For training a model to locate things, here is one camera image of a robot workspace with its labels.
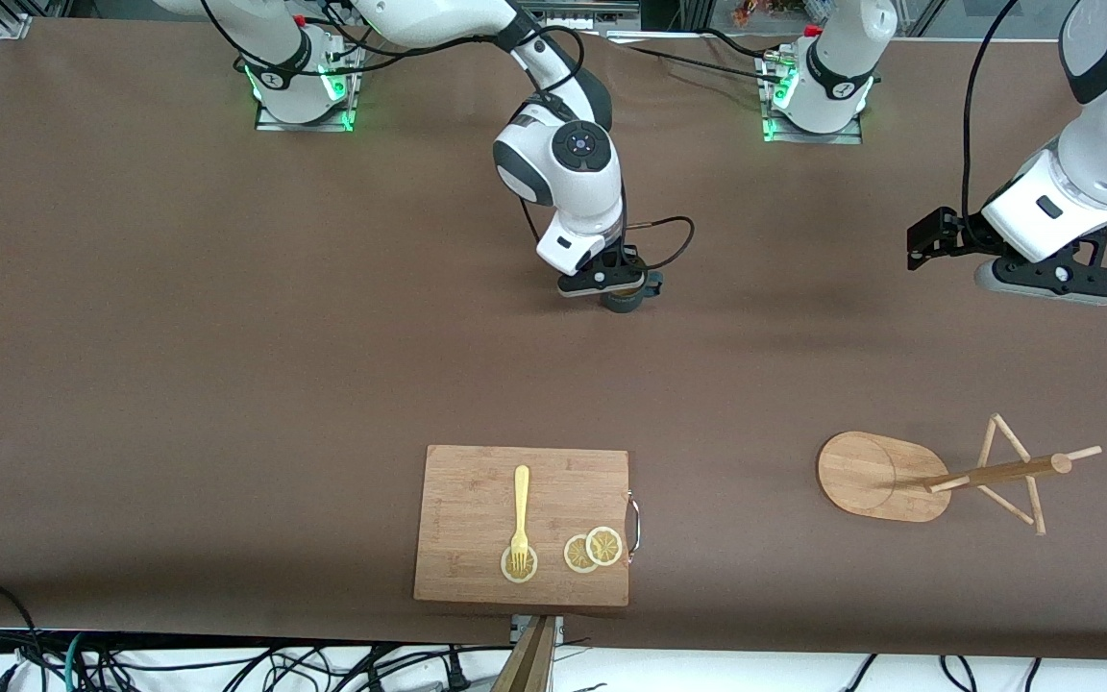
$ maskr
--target cutting board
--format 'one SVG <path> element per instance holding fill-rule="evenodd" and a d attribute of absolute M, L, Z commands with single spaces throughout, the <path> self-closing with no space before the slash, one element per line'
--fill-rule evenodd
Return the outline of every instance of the cutting board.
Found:
<path fill-rule="evenodd" d="M 536 575 L 524 583 L 501 575 L 501 552 L 515 531 L 515 467 L 531 469 L 528 544 Z M 620 608 L 630 600 L 630 566 L 622 556 L 589 574 L 562 559 L 567 539 L 598 526 L 627 538 L 630 455 L 598 450 L 456 447 L 426 451 L 421 499 L 418 601 L 593 606 Z"/>

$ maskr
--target wooden post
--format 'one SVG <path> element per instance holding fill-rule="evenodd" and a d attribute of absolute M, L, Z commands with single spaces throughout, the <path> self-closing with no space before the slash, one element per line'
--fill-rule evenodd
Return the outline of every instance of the wooden post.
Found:
<path fill-rule="evenodd" d="M 1045 455 L 1028 462 L 999 464 L 996 467 L 980 467 L 968 473 L 952 473 L 948 476 L 927 477 L 923 481 L 929 492 L 943 492 L 953 487 L 974 487 L 1018 481 L 1021 477 L 1058 476 L 1070 473 L 1072 462 L 1067 455 Z"/>

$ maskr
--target table surface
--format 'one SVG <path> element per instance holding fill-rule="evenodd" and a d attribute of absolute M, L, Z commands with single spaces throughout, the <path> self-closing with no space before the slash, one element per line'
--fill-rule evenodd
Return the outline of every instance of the table surface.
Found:
<path fill-rule="evenodd" d="M 615 316 L 558 297 L 492 168 L 530 91 L 496 49 L 372 75 L 351 135 L 265 134 L 209 27 L 37 21 L 0 44 L 0 582 L 43 627 L 497 641 L 506 608 L 412 599 L 426 444 L 629 450 L 631 606 L 572 638 L 1107 657 L 1107 308 L 904 268 L 974 49 L 892 44 L 865 145 L 818 148 L 764 143 L 742 78 L 589 40 L 631 218 L 699 224 Z M 1076 113 L 1052 44 L 994 45 L 975 196 Z M 1104 446 L 1042 484 L 1046 537 L 817 486 L 845 430 L 970 467 L 992 412 Z"/>

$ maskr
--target wooden fork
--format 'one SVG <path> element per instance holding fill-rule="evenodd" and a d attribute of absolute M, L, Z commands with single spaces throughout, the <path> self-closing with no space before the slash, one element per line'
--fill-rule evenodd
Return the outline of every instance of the wooden fork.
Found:
<path fill-rule="evenodd" d="M 515 467 L 515 534 L 510 537 L 510 574 L 526 572 L 528 559 L 528 534 L 524 521 L 528 515 L 528 467 Z"/>

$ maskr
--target wooden dowel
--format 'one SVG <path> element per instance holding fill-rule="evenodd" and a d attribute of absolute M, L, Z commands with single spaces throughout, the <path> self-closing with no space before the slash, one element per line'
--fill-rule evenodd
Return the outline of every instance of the wooden dowel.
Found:
<path fill-rule="evenodd" d="M 1041 492 L 1036 489 L 1036 478 L 1027 477 L 1027 495 L 1032 498 L 1032 518 L 1036 520 L 1036 535 L 1045 535 L 1045 513 L 1041 512 Z"/>
<path fill-rule="evenodd" d="M 1015 434 L 1011 431 L 1011 426 L 1006 425 L 1005 420 L 1002 420 L 1002 415 L 1000 413 L 994 413 L 992 421 L 996 422 L 999 430 L 1002 430 L 1002 434 L 1005 434 L 1006 440 L 1011 441 L 1011 447 L 1015 447 L 1015 452 L 1018 452 L 1018 458 L 1024 459 L 1025 462 L 1031 462 L 1032 455 L 1028 455 L 1027 447 L 1018 441 L 1018 437 L 1015 437 Z"/>
<path fill-rule="evenodd" d="M 1098 446 L 1097 447 L 1088 447 L 1086 450 L 1079 450 L 1079 451 L 1075 451 L 1075 452 L 1068 453 L 1067 459 L 1070 459 L 1072 462 L 1076 462 L 1076 461 L 1079 461 L 1079 459 L 1086 459 L 1086 458 L 1088 458 L 1088 456 L 1099 455 L 1099 453 L 1101 453 L 1101 452 L 1103 452 L 1101 448 L 1098 447 Z"/>
<path fill-rule="evenodd" d="M 1018 481 L 1021 477 L 1036 476 L 1058 476 L 1058 474 L 1070 473 L 1072 463 L 1066 455 L 1037 456 L 1027 463 L 1011 462 L 1010 464 L 997 464 L 996 467 L 981 467 L 971 469 L 968 473 L 953 473 L 948 476 L 935 476 L 923 478 L 922 483 L 929 492 L 940 492 L 945 487 L 963 487 L 976 485 L 995 485 Z M 965 478 L 962 483 L 956 483 L 960 478 Z"/>
<path fill-rule="evenodd" d="M 976 468 L 989 464 L 989 450 L 994 445 L 994 420 L 990 417 L 989 425 L 985 426 L 985 441 L 980 444 L 980 459 L 976 462 Z"/>
<path fill-rule="evenodd" d="M 1018 517 L 1018 520 L 1026 523 L 1026 525 L 1032 526 L 1032 517 L 1027 516 L 1027 514 L 1024 513 L 1023 509 L 1007 503 L 1006 498 L 1003 498 L 1002 495 L 999 495 L 996 494 L 996 492 L 987 489 L 987 487 L 985 487 L 984 485 L 976 486 L 976 490 L 983 492 L 994 503 L 997 503 L 999 505 L 1006 507 L 1007 513 L 1011 513 L 1015 517 Z"/>

